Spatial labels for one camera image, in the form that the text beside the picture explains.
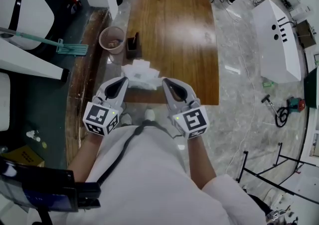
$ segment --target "black stand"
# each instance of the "black stand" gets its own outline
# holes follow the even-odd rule
[[[246,172],[248,172],[249,174],[251,174],[251,175],[257,177],[258,179],[260,179],[260,180],[262,180],[262,181],[264,181],[264,182],[266,182],[266,183],[269,183],[270,185],[276,187],[276,188],[279,189],[279,190],[282,190],[282,191],[284,191],[284,192],[286,192],[286,193],[288,193],[288,194],[290,194],[290,195],[292,195],[292,196],[293,196],[293,195],[296,195],[296,196],[298,196],[298,197],[300,197],[300,198],[302,198],[302,199],[308,200],[308,201],[310,201],[310,202],[312,202],[312,203],[315,203],[315,204],[319,205],[319,202],[317,202],[317,201],[315,201],[315,200],[306,198],[306,197],[304,197],[304,196],[302,196],[302,195],[300,195],[300,194],[298,194],[298,193],[296,193],[296,192],[293,192],[293,191],[291,191],[291,190],[288,190],[288,189],[286,189],[286,188],[280,186],[284,181],[283,181],[282,183],[280,183],[280,184],[276,184],[276,183],[274,183],[274,182],[272,182],[272,181],[269,181],[268,179],[266,179],[266,178],[260,176],[261,174],[266,173],[266,172],[268,172],[269,170],[272,170],[272,169],[274,169],[275,167],[280,166],[281,164],[285,163],[285,162],[288,161],[288,160],[292,160],[292,161],[295,161],[295,162],[298,162],[298,163],[302,163],[302,166],[303,166],[304,164],[307,164],[307,165],[311,165],[311,166],[315,166],[315,167],[316,167],[316,165],[314,165],[314,164],[311,164],[311,163],[308,163],[308,162],[303,162],[303,161],[300,161],[300,160],[292,159],[292,158],[290,158],[290,157],[281,155],[281,149],[282,149],[283,143],[279,143],[278,145],[280,146],[280,149],[279,149],[279,153],[278,153],[278,156],[277,156],[276,163],[275,163],[271,168],[268,168],[268,169],[266,169],[266,170],[264,170],[264,171],[262,171],[262,172],[260,172],[260,173],[258,173],[258,174],[254,173],[253,171],[251,171],[251,170],[249,170],[249,169],[247,169],[247,168],[245,167],[245,166],[246,166],[247,157],[248,157],[248,151],[244,151],[244,154],[245,154],[244,164],[243,164],[243,167],[242,167],[242,169],[241,169],[241,171],[240,171],[240,175],[239,175],[239,177],[236,179],[236,181],[237,181],[238,183],[240,183],[240,180],[241,180],[241,178],[242,178],[242,176],[243,176],[243,172],[246,171]],[[280,162],[280,163],[278,163],[279,157],[285,158],[285,160],[282,161],[282,162]],[[300,168],[301,168],[301,166],[298,167],[297,169],[295,169],[294,172],[293,172],[286,180],[288,180],[288,179],[289,179],[295,172],[297,172]]]
[[[52,221],[49,215],[49,212],[45,209],[37,209],[42,222],[34,222],[32,225],[52,225]]]

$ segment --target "white cable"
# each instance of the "white cable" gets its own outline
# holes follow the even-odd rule
[[[247,128],[246,134],[245,134],[243,140],[241,140],[241,142],[240,142],[240,144],[239,144],[239,147],[238,147],[238,150],[235,152],[233,158],[232,158],[231,161],[229,162],[229,164],[228,164],[228,166],[227,166],[227,168],[226,168],[225,174],[227,174],[228,168],[230,167],[231,163],[233,163],[233,161],[234,161],[234,159],[235,159],[237,153],[240,151],[240,147],[241,147],[242,143],[245,141],[246,136],[247,136],[248,132],[250,131],[251,124],[253,123],[253,119],[254,119],[254,117],[255,117],[255,109],[256,109],[255,86],[254,86],[254,84],[253,84],[253,82],[252,82],[252,80],[250,79],[250,76],[249,76],[249,71],[248,71],[247,66],[246,66],[245,58],[244,58],[243,53],[242,53],[242,51],[241,51],[241,46],[240,46],[240,44],[239,44],[239,37],[238,37],[237,32],[236,32],[236,28],[235,28],[234,21],[237,21],[237,20],[235,20],[235,19],[232,18],[232,23],[233,23],[234,31],[235,31],[235,34],[236,34],[236,36],[237,36],[237,44],[238,44],[238,47],[239,47],[239,50],[240,50],[240,55],[241,55],[241,57],[243,58],[244,66],[245,66],[245,68],[246,68],[246,72],[247,72],[248,79],[249,79],[251,85],[253,86],[253,90],[254,90],[254,110],[253,110],[253,116],[252,116],[252,118],[251,118],[251,120],[250,120],[250,124],[249,124],[249,126],[248,126],[248,128]]]

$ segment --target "mop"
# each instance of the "mop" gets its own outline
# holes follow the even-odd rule
[[[87,44],[63,44],[63,39],[59,39],[58,42],[54,42],[42,37],[29,35],[26,33],[10,30],[7,28],[1,28],[0,32],[9,34],[9,35],[15,35],[20,36],[26,39],[30,39],[33,41],[39,41],[42,43],[50,44],[56,46],[56,53],[57,54],[67,54],[67,55],[78,55],[78,56],[85,56],[88,51],[88,45]]]

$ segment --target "metal frame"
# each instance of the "metal frame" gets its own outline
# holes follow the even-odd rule
[[[303,161],[300,161],[300,160],[292,159],[292,158],[290,158],[290,157],[281,155],[281,149],[282,149],[282,147],[283,147],[283,143],[279,143],[278,145],[279,145],[280,148],[279,148],[279,153],[278,153],[278,156],[277,156],[276,163],[275,163],[271,168],[268,168],[268,169],[266,169],[266,170],[264,170],[264,171],[262,171],[262,172],[260,172],[260,173],[258,173],[258,174],[254,173],[253,171],[251,171],[251,170],[249,170],[249,169],[247,169],[247,168],[245,167],[245,166],[246,166],[247,157],[248,157],[248,153],[249,153],[249,152],[248,152],[248,151],[244,151],[244,154],[245,154],[244,164],[243,164],[243,167],[242,167],[242,169],[241,169],[241,171],[240,171],[240,175],[239,175],[239,177],[236,179],[236,181],[237,181],[238,183],[240,183],[241,178],[242,178],[242,176],[243,176],[243,172],[246,171],[246,172],[248,172],[249,174],[251,174],[251,175],[257,177],[258,179],[260,179],[260,180],[262,180],[262,181],[264,181],[264,182],[266,182],[266,183],[269,183],[270,185],[276,187],[277,189],[280,189],[280,190],[282,190],[282,191],[284,191],[284,192],[286,192],[286,193],[288,193],[288,194],[290,194],[290,195],[292,195],[292,196],[293,196],[293,195],[296,195],[296,196],[298,196],[298,197],[300,197],[300,198],[302,198],[302,199],[308,200],[308,201],[310,201],[310,202],[312,202],[312,203],[315,203],[315,204],[319,205],[319,202],[317,202],[317,201],[315,201],[315,200],[306,198],[306,197],[304,197],[304,196],[302,196],[302,195],[300,195],[300,194],[298,194],[298,193],[296,193],[296,192],[293,192],[293,191],[291,191],[291,190],[288,190],[288,189],[286,189],[286,188],[280,186],[280,184],[276,184],[276,183],[274,183],[274,182],[272,182],[272,181],[270,181],[270,180],[268,180],[268,179],[266,179],[266,178],[260,176],[261,174],[264,174],[264,173],[266,173],[266,172],[268,172],[268,171],[274,169],[275,167],[280,166],[281,164],[285,163],[285,162],[288,161],[288,160],[292,160],[292,161],[295,161],[295,162],[298,162],[298,163],[302,163],[303,165],[304,165],[304,164],[307,164],[307,165],[311,165],[311,166],[316,167],[316,165],[314,165],[314,164],[311,164],[311,163],[308,163],[308,162],[303,162]],[[278,163],[279,157],[285,158],[285,160],[282,161],[282,162],[280,162],[280,163]],[[294,172],[292,173],[292,175],[293,175],[295,172],[297,172],[297,171],[299,170],[299,168],[295,169]]]

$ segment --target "mop handle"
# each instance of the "mop handle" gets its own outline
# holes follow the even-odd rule
[[[51,45],[58,46],[58,47],[61,47],[61,48],[64,47],[64,44],[60,44],[58,42],[54,42],[54,41],[51,41],[51,40],[48,40],[48,39],[45,39],[45,38],[42,38],[42,37],[29,35],[29,34],[26,34],[26,33],[14,31],[14,30],[7,29],[7,28],[1,28],[0,27],[0,32],[4,32],[4,33],[10,34],[10,35],[20,36],[20,37],[23,37],[23,38],[26,38],[26,39],[30,39],[30,40],[33,40],[33,41],[39,41],[41,43],[51,44]]]

